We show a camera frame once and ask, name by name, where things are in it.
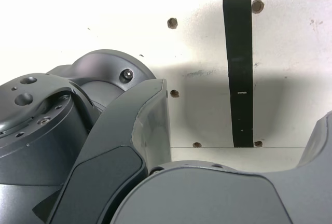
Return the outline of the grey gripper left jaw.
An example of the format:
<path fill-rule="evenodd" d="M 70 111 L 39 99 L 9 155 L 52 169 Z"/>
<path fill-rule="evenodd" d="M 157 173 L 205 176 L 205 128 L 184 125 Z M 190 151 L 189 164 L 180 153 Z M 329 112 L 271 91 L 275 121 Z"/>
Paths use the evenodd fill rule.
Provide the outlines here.
<path fill-rule="evenodd" d="M 151 169 L 171 161 L 167 82 L 146 80 L 101 113 L 48 223 L 110 223 Z"/>

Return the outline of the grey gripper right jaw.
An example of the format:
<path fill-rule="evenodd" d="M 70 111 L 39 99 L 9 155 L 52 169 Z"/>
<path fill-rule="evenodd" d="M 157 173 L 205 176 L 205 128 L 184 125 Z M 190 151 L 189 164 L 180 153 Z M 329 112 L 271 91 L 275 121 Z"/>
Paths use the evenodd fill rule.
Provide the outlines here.
<path fill-rule="evenodd" d="M 293 169 L 174 166 L 136 186 L 112 223 L 331 223 L 331 114 Z"/>

